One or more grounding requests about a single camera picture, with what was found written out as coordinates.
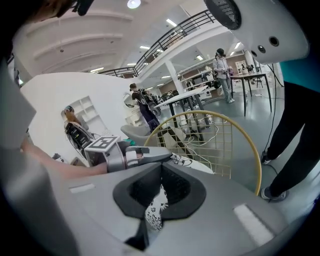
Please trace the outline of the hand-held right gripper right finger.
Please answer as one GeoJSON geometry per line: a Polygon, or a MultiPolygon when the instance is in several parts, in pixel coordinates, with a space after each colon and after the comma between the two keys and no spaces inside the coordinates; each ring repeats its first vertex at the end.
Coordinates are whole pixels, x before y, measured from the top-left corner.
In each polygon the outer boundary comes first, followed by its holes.
{"type": "Polygon", "coordinates": [[[276,207],[225,177],[189,167],[206,198],[190,217],[165,221],[147,248],[150,256],[274,256],[291,239],[293,226],[276,207]]]}

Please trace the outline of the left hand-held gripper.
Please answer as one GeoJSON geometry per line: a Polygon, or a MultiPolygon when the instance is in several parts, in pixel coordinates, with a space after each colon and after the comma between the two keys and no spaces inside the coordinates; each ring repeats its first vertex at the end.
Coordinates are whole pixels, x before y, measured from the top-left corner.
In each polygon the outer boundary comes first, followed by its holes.
{"type": "Polygon", "coordinates": [[[130,146],[119,136],[101,136],[84,149],[91,167],[105,165],[108,173],[135,166],[168,161],[173,153],[166,147],[130,146]]]}

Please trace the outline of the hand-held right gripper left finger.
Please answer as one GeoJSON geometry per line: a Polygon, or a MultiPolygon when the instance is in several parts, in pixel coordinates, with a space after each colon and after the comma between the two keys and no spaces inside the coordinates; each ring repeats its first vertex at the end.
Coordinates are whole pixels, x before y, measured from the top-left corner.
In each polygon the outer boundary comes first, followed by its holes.
{"type": "Polygon", "coordinates": [[[57,256],[145,256],[126,244],[139,229],[140,220],[126,216],[113,197],[115,186],[143,171],[156,171],[160,163],[148,163],[114,173],[66,180],[51,172],[51,187],[56,203],[69,230],[67,238],[59,235],[62,245],[57,256]]]}

